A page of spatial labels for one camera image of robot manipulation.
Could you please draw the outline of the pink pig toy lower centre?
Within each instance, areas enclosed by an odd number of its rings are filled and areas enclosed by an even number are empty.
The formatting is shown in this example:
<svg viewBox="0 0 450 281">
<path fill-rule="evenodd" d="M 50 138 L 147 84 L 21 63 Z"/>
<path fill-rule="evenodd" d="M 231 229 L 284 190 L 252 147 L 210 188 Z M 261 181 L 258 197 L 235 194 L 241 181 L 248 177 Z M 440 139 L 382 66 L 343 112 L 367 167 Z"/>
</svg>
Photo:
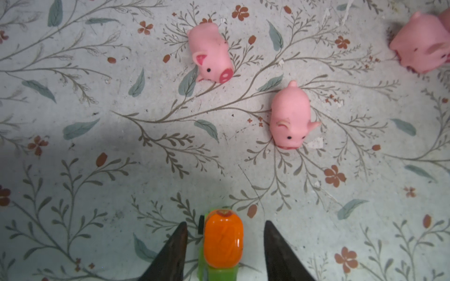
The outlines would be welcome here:
<svg viewBox="0 0 450 281">
<path fill-rule="evenodd" d="M 271 103 L 270 132 L 277 147 L 298 149 L 320 122 L 311 121 L 311 105 L 306 92 L 295 80 L 278 92 Z"/>
</svg>

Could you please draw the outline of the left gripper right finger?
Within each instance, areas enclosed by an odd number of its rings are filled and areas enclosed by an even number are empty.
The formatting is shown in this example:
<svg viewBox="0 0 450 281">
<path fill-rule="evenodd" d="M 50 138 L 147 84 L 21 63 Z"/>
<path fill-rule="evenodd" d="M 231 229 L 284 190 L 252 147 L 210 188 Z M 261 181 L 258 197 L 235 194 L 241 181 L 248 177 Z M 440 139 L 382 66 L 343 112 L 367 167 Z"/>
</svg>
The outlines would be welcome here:
<svg viewBox="0 0 450 281">
<path fill-rule="evenodd" d="M 264 227 L 264 252 L 269 281 L 314 281 L 275 225 Z"/>
</svg>

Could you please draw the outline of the green toy car orange top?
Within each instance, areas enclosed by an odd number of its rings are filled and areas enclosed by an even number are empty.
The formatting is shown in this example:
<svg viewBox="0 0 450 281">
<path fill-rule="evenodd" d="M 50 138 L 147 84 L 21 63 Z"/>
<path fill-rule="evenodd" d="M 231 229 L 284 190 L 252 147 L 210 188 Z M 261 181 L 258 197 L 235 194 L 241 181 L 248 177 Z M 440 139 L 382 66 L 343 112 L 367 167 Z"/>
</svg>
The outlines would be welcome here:
<svg viewBox="0 0 450 281">
<path fill-rule="evenodd" d="M 230 209 L 216 209 L 200 216 L 198 234 L 203 237 L 199 248 L 200 281 L 236 281 L 243 256 L 244 226 Z"/>
</svg>

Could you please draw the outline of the pink pig toy pair left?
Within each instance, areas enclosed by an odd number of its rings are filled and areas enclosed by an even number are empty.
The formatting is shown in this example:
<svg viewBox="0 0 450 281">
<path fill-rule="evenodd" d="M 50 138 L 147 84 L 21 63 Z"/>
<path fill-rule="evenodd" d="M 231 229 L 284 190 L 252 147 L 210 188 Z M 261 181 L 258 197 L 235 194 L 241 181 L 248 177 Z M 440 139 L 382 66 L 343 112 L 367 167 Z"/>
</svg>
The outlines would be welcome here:
<svg viewBox="0 0 450 281">
<path fill-rule="evenodd" d="M 389 44 L 400 64 L 424 74 L 448 62 L 450 33 L 440 19 L 431 14 L 415 12 Z"/>
</svg>

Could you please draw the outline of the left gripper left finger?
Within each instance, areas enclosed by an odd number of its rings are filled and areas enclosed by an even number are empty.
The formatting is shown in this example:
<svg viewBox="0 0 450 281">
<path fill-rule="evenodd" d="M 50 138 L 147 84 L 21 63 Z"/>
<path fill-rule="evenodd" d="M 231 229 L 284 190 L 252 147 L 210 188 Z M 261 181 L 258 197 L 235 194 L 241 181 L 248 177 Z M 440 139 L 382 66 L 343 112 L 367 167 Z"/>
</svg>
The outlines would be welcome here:
<svg viewBox="0 0 450 281">
<path fill-rule="evenodd" d="M 187 223 L 182 222 L 138 281 L 182 281 L 187 241 Z"/>
</svg>

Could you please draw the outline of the pink pig toy leftmost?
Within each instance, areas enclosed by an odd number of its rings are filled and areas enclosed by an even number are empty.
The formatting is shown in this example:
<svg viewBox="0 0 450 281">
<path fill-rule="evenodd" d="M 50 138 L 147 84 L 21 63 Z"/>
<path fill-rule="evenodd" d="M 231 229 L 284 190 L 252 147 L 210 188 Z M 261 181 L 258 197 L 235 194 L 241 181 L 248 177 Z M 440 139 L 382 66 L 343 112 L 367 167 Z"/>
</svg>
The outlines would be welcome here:
<svg viewBox="0 0 450 281">
<path fill-rule="evenodd" d="M 229 44 L 215 23 L 202 23 L 187 31 L 189 49 L 198 67 L 197 81 L 226 83 L 234 75 Z"/>
</svg>

